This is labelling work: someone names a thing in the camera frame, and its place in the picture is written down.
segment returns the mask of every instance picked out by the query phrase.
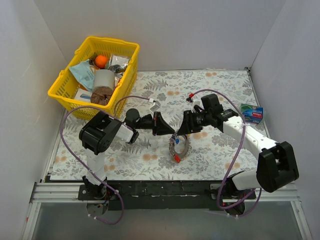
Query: table surface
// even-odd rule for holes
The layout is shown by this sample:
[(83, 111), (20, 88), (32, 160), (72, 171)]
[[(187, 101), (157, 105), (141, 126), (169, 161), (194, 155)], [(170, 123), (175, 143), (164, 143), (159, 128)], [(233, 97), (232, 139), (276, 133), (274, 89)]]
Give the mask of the table surface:
[[(177, 130), (183, 120), (183, 111), (191, 109), (191, 104), (186, 102), (188, 95), (208, 88), (224, 93), (237, 106), (241, 103), (257, 105), (245, 70), (141, 71), (131, 94), (159, 101), (164, 120)], [(198, 97), (208, 94), (210, 92), (201, 92)], [(232, 108), (222, 96), (219, 100), (224, 109)], [(138, 109), (141, 116), (149, 113), (148, 101), (129, 98), (121, 120), (130, 108)], [(63, 134), (71, 149), (83, 160), (86, 160), (86, 154), (79, 132), (85, 123), (85, 120), (71, 116)], [(263, 124), (254, 128), (267, 135)], [(169, 154), (169, 137), (153, 136), (151, 130), (139, 130), (139, 137), (132, 145), (113, 141), (105, 152), (104, 170), (108, 180), (221, 180), (239, 145), (233, 138), (207, 126), (190, 135), (192, 149), (187, 157), (176, 163)], [(231, 174), (256, 167), (254, 156), (242, 149)], [(85, 168), (60, 141), (50, 180), (81, 180), (84, 175)]]

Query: floral tablecloth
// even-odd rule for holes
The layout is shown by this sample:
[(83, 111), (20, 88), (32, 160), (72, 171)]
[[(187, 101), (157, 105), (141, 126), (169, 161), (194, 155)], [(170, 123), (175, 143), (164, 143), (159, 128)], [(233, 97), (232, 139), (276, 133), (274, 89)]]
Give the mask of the floral tablecloth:
[[(236, 105), (257, 104), (244, 70), (142, 71), (138, 73), (131, 94), (158, 100), (163, 118), (177, 130), (183, 120), (183, 111), (191, 109), (191, 104), (186, 102), (188, 95), (207, 88), (226, 94)], [(201, 92), (199, 97), (208, 94), (210, 92)], [(224, 109), (232, 108), (223, 97), (219, 100)], [(149, 114), (148, 101), (129, 98), (120, 119), (124, 119), (130, 108), (137, 108), (141, 116)], [(85, 150), (78, 136), (85, 123), (85, 120), (71, 116), (64, 129), (67, 143), (83, 160), (86, 160)], [(263, 125), (255, 128), (266, 135)], [(176, 163), (169, 154), (169, 135), (153, 136), (151, 130), (138, 131), (140, 135), (134, 144), (113, 141), (106, 151), (104, 170), (109, 180), (221, 180), (239, 144), (207, 126), (202, 132), (190, 135), (190, 154)], [(231, 173), (256, 166), (254, 156), (242, 149)], [(85, 168), (60, 141), (50, 179), (81, 180), (85, 174)]]

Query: gray wall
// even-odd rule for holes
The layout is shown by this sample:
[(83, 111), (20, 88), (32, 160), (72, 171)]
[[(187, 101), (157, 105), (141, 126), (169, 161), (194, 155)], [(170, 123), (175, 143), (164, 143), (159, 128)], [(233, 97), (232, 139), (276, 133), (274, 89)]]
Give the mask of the gray wall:
[(320, 1), (287, 0), (252, 67), (273, 138), (293, 145), (296, 181), (313, 239), (320, 239)]
[(285, 0), (34, 0), (69, 61), (83, 40), (139, 43), (140, 70), (250, 67)]
[(62, 107), (47, 91), (66, 61), (32, 0), (0, 7), (0, 239), (19, 239)]

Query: orange fruit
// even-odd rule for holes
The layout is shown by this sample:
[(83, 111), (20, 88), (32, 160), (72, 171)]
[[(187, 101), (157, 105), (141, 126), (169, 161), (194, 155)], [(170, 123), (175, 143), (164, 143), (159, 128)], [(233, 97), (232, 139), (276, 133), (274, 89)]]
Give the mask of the orange fruit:
[(101, 69), (104, 69), (108, 60), (109, 59), (106, 56), (99, 55), (95, 58), (95, 65)]

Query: yellow plastic crate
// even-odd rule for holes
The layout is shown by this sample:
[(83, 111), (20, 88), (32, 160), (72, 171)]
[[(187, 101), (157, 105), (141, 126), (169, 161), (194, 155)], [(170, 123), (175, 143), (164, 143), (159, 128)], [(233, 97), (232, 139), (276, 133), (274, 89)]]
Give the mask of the yellow plastic crate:
[[(115, 104), (121, 98), (130, 94), (137, 79), (139, 49), (140, 46), (137, 43), (107, 37), (87, 37), (79, 49), (74, 52), (74, 57), (65, 70), (60, 72), (58, 78), (50, 87), (48, 95), (51, 98), (56, 99), (68, 111), (80, 106), (94, 106), (114, 116)], [(120, 83), (115, 88), (114, 93), (106, 106), (74, 100), (80, 84), (69, 70), (69, 67), (75, 66), (81, 61), (89, 59), (94, 53), (107, 56), (108, 58), (110, 58), (110, 54), (131, 57)], [(116, 108), (117, 116), (120, 116), (125, 103), (126, 99), (118, 104)], [(74, 111), (73, 115), (77, 118), (90, 120), (97, 114), (97, 112), (97, 110), (92, 108), (81, 108)]]

